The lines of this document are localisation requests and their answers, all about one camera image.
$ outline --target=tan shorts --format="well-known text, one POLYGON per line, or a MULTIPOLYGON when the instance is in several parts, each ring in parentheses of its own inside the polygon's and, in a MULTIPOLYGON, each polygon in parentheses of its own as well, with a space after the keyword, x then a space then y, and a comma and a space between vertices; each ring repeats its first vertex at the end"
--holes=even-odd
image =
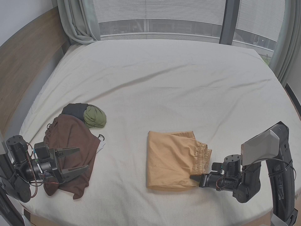
POLYGON ((193 131, 148 133, 147 188, 190 190, 198 183, 190 175, 208 172, 212 150, 197 141, 193 131))

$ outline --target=mattress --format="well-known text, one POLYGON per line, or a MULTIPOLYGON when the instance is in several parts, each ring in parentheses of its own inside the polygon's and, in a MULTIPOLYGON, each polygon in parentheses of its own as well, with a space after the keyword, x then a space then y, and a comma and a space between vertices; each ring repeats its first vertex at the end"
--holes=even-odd
MULTIPOLYGON (((150 130, 192 130, 212 149, 210 165, 240 154, 240 145, 282 121, 301 170, 301 121, 281 84, 254 51, 181 40, 109 40, 73 46, 34 101, 20 134, 43 141, 46 127, 68 103, 89 103, 107 115, 106 145, 96 155, 82 198, 42 187, 24 207, 59 225, 241 225, 272 209, 265 162, 261 189, 240 204, 230 192, 146 188, 150 130)), ((297 175, 296 193, 301 189, 297 175)))

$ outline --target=brown garment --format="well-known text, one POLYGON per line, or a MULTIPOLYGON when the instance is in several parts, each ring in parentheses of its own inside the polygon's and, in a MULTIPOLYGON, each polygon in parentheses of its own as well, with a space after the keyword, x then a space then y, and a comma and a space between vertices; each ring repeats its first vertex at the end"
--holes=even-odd
POLYGON ((100 143, 86 125, 72 115, 59 115, 45 132, 44 142, 49 148, 79 147, 80 152, 59 159, 61 169, 89 165, 89 170, 77 178, 58 184, 44 184, 45 192, 51 196, 59 188, 74 193, 73 199, 81 198, 93 170, 96 149, 100 143))
POLYGON ((198 186, 189 178, 208 172, 212 150, 193 131, 148 133, 147 188, 185 191, 198 186))

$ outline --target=robotic arm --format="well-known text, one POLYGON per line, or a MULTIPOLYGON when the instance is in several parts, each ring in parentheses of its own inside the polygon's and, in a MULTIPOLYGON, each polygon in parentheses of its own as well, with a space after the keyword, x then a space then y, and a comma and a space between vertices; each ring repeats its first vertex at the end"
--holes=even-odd
POLYGON ((199 187, 231 191, 237 201, 245 203, 260 190, 261 161, 266 160, 273 196, 271 226, 291 226, 298 211, 294 208, 294 168, 288 134, 288 127, 279 122, 242 144, 241 155, 229 155, 223 163, 214 162, 209 174, 190 178, 199 181, 199 187))
POLYGON ((28 143, 22 136, 17 135, 9 138, 5 142, 0 133, 0 215, 11 226, 26 225, 26 218, 22 216, 13 206, 9 195, 19 201, 28 202, 31 196, 30 185, 41 186, 49 179, 52 182, 62 184, 68 182, 89 169, 88 165, 76 168, 60 169, 58 159, 79 152, 78 147, 72 148, 49 148, 44 142, 34 145, 31 159, 28 153, 28 143), (11 163, 8 157, 8 149, 13 157, 11 163), (42 180, 37 184, 32 181, 42 180))

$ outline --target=white wall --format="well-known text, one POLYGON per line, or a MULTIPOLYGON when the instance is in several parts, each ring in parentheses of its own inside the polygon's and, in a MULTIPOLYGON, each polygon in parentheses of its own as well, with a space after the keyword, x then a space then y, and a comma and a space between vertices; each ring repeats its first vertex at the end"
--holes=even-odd
POLYGON ((299 103, 301 104, 301 48, 299 50, 299 54, 297 59, 292 66, 290 73, 288 74, 287 81, 288 85, 294 92, 297 97, 299 103))
MULTIPOLYGON (((51 0, 0 0, 0 46, 26 24, 52 9, 51 0)), ((18 211, 21 205, 13 202, 18 211)), ((0 216, 0 225, 8 226, 0 216)))

